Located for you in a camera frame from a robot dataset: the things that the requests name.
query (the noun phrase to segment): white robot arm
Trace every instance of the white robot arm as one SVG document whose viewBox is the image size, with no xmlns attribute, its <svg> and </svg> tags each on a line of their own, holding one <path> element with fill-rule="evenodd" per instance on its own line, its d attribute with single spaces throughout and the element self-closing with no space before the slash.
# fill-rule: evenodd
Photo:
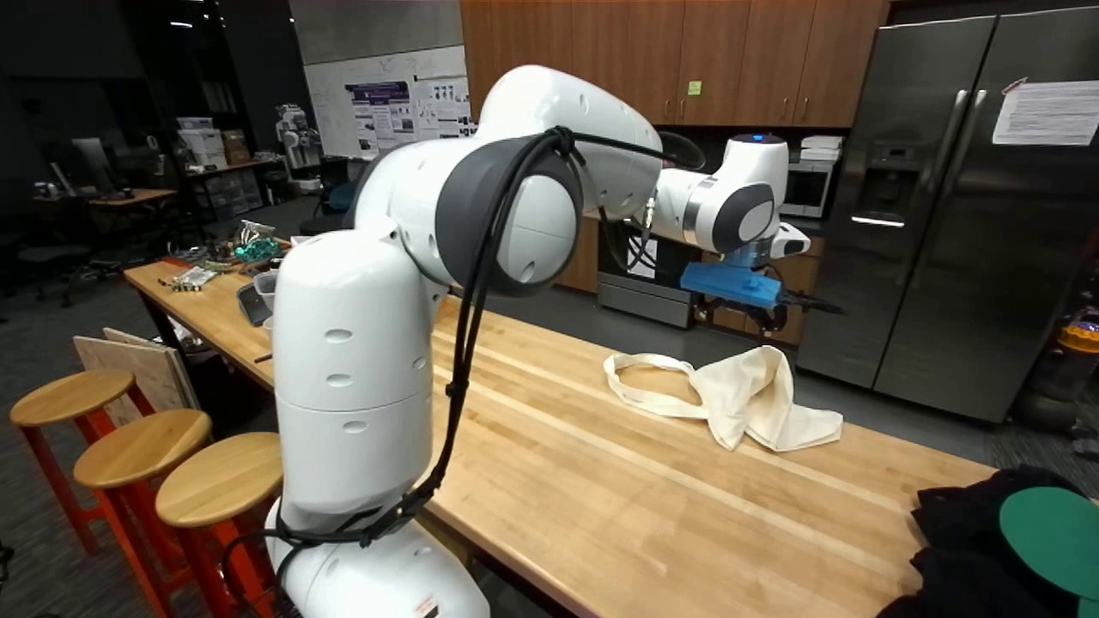
<svg viewBox="0 0 1099 618">
<path fill-rule="evenodd" d="M 452 445 L 450 432 L 426 473 L 428 330 L 446 288 L 464 295 L 450 384 L 458 424 L 488 288 L 549 286 L 584 208 L 641 215 L 656 234 L 719 255 L 804 249 L 806 240 L 776 215 L 782 177 L 786 147 L 776 143 L 731 143 L 719 174 L 664 170 L 659 134 L 636 108 L 537 65 L 488 94 L 474 136 L 382 158 L 355 231 L 300 243 L 279 270 L 284 487 L 267 554 L 300 610 L 488 615 L 460 564 L 407 522 Z"/>
</svg>

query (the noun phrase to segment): white cloth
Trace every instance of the white cloth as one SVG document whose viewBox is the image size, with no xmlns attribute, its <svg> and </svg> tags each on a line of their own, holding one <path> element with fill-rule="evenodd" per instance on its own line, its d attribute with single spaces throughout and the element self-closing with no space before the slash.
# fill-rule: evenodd
<svg viewBox="0 0 1099 618">
<path fill-rule="evenodd" d="M 626 384 L 619 373 L 630 366 L 686 373 L 702 405 Z M 604 360 L 604 378 L 630 407 L 664 419 L 703 419 L 725 451 L 735 451 L 745 432 L 776 453 L 806 451 L 836 443 L 845 422 L 839 411 L 792 401 L 792 373 L 776 345 L 757 345 L 698 372 L 664 353 L 619 353 Z"/>
</svg>

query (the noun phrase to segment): wooden stool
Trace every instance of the wooden stool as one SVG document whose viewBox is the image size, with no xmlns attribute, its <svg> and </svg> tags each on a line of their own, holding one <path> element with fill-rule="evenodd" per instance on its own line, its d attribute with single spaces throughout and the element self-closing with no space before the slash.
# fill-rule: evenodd
<svg viewBox="0 0 1099 618">
<path fill-rule="evenodd" d="M 119 394 L 128 394 L 142 416 L 151 416 L 151 405 L 142 394 L 137 378 L 130 372 L 78 372 L 10 405 L 10 422 L 25 432 L 47 487 L 61 501 L 61 510 L 85 554 L 96 550 L 89 522 L 104 516 L 101 509 L 78 509 L 71 484 L 59 465 L 59 459 L 50 457 L 41 430 L 71 419 L 81 439 L 96 443 L 101 436 L 114 432 L 114 419 L 107 416 L 107 405 Z"/>
<path fill-rule="evenodd" d="M 190 584 L 190 568 L 170 541 L 170 533 L 154 516 L 151 484 L 197 453 L 207 436 L 207 411 L 164 407 L 114 430 L 71 465 L 71 476 L 96 489 L 104 518 L 154 615 L 170 615 L 169 594 Z"/>
<path fill-rule="evenodd" d="M 181 465 L 174 465 L 159 489 L 159 516 L 177 533 L 181 554 L 201 586 L 208 615 L 240 610 L 252 599 L 256 615 L 275 615 L 275 572 L 263 541 L 244 536 L 263 525 L 263 510 L 280 484 L 280 453 L 275 432 L 244 432 L 220 439 Z"/>
</svg>

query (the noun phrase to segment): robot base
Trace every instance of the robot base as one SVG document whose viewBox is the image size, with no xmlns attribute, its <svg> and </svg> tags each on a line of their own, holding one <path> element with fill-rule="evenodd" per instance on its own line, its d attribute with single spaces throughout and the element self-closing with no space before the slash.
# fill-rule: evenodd
<svg viewBox="0 0 1099 618">
<path fill-rule="evenodd" d="M 272 567 L 291 546 L 267 539 Z M 304 618 L 488 618 L 488 599 L 458 555 L 423 525 L 407 522 L 372 546 L 341 541 L 301 550 L 280 581 Z"/>
</svg>

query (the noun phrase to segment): stainless steel refrigerator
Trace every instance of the stainless steel refrigerator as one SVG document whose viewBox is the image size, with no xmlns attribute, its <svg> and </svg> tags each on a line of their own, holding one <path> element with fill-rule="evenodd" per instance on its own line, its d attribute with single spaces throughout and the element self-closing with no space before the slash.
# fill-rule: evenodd
<svg viewBox="0 0 1099 618">
<path fill-rule="evenodd" d="M 878 26 L 798 366 L 1003 422 L 1099 227 L 1099 7 Z"/>
</svg>

